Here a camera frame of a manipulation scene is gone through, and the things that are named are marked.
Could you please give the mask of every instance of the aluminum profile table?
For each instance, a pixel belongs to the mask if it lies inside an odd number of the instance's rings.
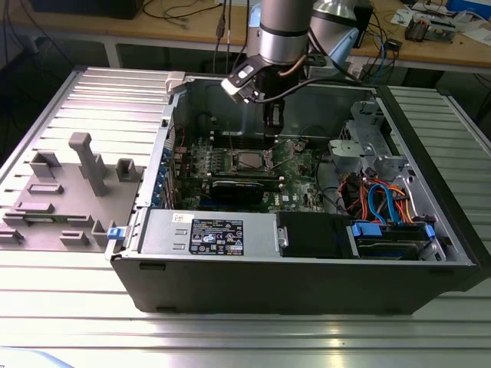
[[[100,68],[72,73],[0,171],[2,211],[31,175],[26,161],[35,150],[49,146],[60,160],[76,160],[65,145],[75,130],[93,134],[93,142],[99,141],[94,152],[104,161],[132,153],[145,166],[165,106],[165,78],[163,72]],[[436,93],[392,91],[397,99]],[[441,101],[442,117],[465,117],[450,97]],[[428,148],[431,134],[459,140],[470,138],[468,132],[484,149],[469,120],[448,116],[453,120],[443,119],[436,131],[436,123],[417,126],[424,119],[416,117],[428,111],[410,111],[404,105],[411,100],[399,102],[406,114],[417,114],[410,120],[418,134],[426,134]],[[491,161],[470,165],[481,178],[478,169]],[[446,179],[456,175],[452,168],[439,169]],[[487,180],[485,173],[482,179],[477,182]],[[491,281],[465,294],[444,294],[411,317],[145,314],[102,254],[0,251],[0,346],[43,350],[76,367],[488,367]]]

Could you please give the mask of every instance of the workbench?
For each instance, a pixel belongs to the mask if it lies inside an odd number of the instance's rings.
[[[41,32],[30,22],[18,0],[11,2],[11,18],[18,34],[25,36],[25,46],[36,52],[32,41],[42,36]],[[166,7],[181,5],[179,0],[165,1]],[[458,71],[465,73],[491,73],[491,48],[466,36],[458,34],[452,43],[424,41],[422,43],[404,40],[404,27],[390,23],[393,12],[403,8],[398,0],[374,0],[376,12],[389,37],[404,44],[400,50],[396,66],[424,68],[441,71]],[[192,7],[179,9],[173,14],[185,14],[215,4],[214,0],[203,0]],[[148,12],[161,15],[160,2],[150,4]],[[216,24],[221,8],[205,11],[189,17],[189,29],[172,25],[162,19],[151,18],[140,13],[135,19],[127,21],[112,18],[100,18],[83,15],[63,15],[51,13],[31,14],[37,23],[53,38],[66,38],[84,41],[96,41],[104,45],[107,59],[111,67],[121,67],[119,44],[138,44],[162,48],[187,48],[214,50],[216,44]],[[232,7],[232,52],[239,52],[246,35],[246,9],[242,6]],[[226,50],[226,40],[219,47]],[[349,61],[354,64],[352,70],[371,63],[379,50],[371,36],[364,39],[360,49],[351,52]]]
[[[94,153],[107,164],[131,156],[147,166],[165,107],[166,76],[105,68],[72,72],[0,168],[0,218],[32,175],[28,162],[38,150],[78,162],[68,146],[75,131],[92,135]],[[430,108],[414,115],[424,119]],[[425,131],[440,136],[438,129]],[[470,163],[474,174],[481,161]],[[483,240],[491,246],[489,234]],[[135,308],[102,253],[19,249],[0,251],[0,301],[0,346],[43,350],[77,368],[460,368],[488,367],[491,360],[491,280],[465,294],[446,293],[413,316],[146,314]]]

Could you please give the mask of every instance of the blue clip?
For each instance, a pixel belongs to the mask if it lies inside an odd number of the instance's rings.
[[[107,230],[107,238],[109,240],[124,240],[126,237],[126,226],[110,228]]]
[[[424,227],[424,229],[425,229],[425,230],[426,230],[426,232],[427,232],[428,238],[430,238],[431,240],[433,240],[433,239],[435,239],[435,238],[436,238],[437,234],[435,234],[435,230],[433,229],[433,227],[432,227],[432,226],[430,226],[430,225],[426,225],[426,226]]]
[[[379,224],[372,224],[371,222],[357,222],[351,226],[353,236],[382,236],[381,227]]]

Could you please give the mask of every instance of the wooden table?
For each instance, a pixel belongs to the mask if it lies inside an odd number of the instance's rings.
[[[411,42],[404,37],[404,26],[394,25],[390,20],[394,12],[404,6],[399,0],[373,0],[375,13],[381,27],[389,38],[403,43],[396,65],[434,69],[440,71],[460,71],[469,73],[491,73],[491,47],[474,41],[463,34],[457,34],[452,43],[423,41]],[[371,23],[377,24],[374,17]],[[350,61],[358,68],[377,57],[379,50],[371,36],[364,39],[362,47],[351,52]]]
[[[69,38],[85,41],[98,41],[104,44],[111,67],[120,67],[117,52],[118,44],[141,44],[168,48],[190,48],[213,50],[216,43],[216,24],[221,8],[205,11],[189,17],[187,26],[182,29],[164,20],[151,18],[143,12],[135,19],[127,21],[112,18],[101,18],[84,15],[63,15],[51,13],[34,13],[28,0],[23,0],[33,18],[53,38]],[[403,8],[399,0],[374,0],[376,12],[389,37],[404,44],[396,65],[401,67],[426,68],[444,71],[461,71],[470,73],[491,73],[491,48],[458,34],[453,43],[424,41],[422,43],[404,40],[404,27],[392,25],[392,13]],[[182,0],[166,0],[166,7],[182,5]],[[194,12],[215,4],[214,0],[202,0],[189,8],[177,9],[173,14],[180,15]],[[154,1],[147,9],[155,15],[162,15],[160,0]],[[41,32],[34,28],[18,0],[11,0],[11,18],[17,33],[35,38]],[[246,30],[246,9],[242,6],[232,7],[231,50],[238,52],[243,45]],[[226,49],[222,40],[220,50]],[[378,54],[372,37],[367,36],[360,49],[354,49],[348,59],[354,69],[371,62]]]

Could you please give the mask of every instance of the slotted metal surface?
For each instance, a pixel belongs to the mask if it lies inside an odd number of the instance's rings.
[[[149,81],[163,78],[160,73],[146,71],[91,69],[86,74],[112,78],[119,84],[129,84],[127,80],[134,78],[134,83],[143,87],[138,76]],[[80,86],[80,82],[80,78],[74,80],[71,87]],[[109,140],[110,135],[104,139],[104,131],[129,131],[141,140],[128,143],[143,145],[148,144],[147,134],[158,124],[152,120],[125,120],[124,114],[114,120],[106,120],[104,114],[98,116],[103,123],[53,117],[50,128],[39,133],[84,127],[99,132],[96,141],[120,142]],[[426,136],[432,137],[435,132],[428,130],[433,127],[422,128]],[[454,128],[466,132],[458,122]],[[46,137],[66,140],[66,132],[57,130]],[[110,147],[110,152],[102,154],[111,161],[117,159],[119,149]],[[63,149],[64,143],[58,148],[63,160],[76,160]],[[29,148],[24,157],[29,157],[31,151]],[[147,158],[140,154],[142,163]],[[15,200],[16,188],[31,175],[25,161],[21,159],[14,165],[8,180],[2,182],[3,200]],[[471,181],[461,187],[457,180],[461,176],[455,169],[441,170],[452,179],[449,183],[456,191],[468,195],[466,185]],[[472,184],[476,190],[480,185],[484,188],[486,178],[491,177],[482,170],[468,171],[475,174]],[[484,228],[489,224],[487,212],[471,217],[474,223],[485,224]],[[488,367],[491,280],[465,294],[445,294],[411,317],[145,314],[135,308],[103,255],[1,251],[0,346],[40,349],[76,367]]]
[[[491,251],[489,141],[452,98],[441,96],[436,90],[404,87],[390,90],[477,234]]]

